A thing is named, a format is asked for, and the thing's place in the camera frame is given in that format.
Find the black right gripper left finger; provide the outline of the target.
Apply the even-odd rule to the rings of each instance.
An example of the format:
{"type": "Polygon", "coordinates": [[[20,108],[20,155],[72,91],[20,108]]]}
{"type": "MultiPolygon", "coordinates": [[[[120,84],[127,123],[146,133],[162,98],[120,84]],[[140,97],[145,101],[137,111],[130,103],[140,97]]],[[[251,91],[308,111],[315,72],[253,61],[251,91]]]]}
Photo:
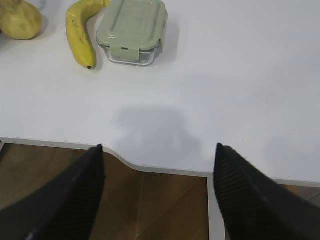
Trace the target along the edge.
{"type": "Polygon", "coordinates": [[[102,145],[46,185],[0,211],[2,240],[88,240],[105,185],[102,145]]]}

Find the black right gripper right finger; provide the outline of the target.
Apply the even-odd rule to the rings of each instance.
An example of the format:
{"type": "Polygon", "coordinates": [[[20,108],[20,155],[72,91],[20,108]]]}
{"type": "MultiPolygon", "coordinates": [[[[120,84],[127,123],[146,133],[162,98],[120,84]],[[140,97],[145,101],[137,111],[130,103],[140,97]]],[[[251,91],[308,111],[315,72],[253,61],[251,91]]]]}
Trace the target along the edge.
{"type": "Polygon", "coordinates": [[[213,186],[233,240],[318,240],[320,209],[218,143],[213,186]]]}

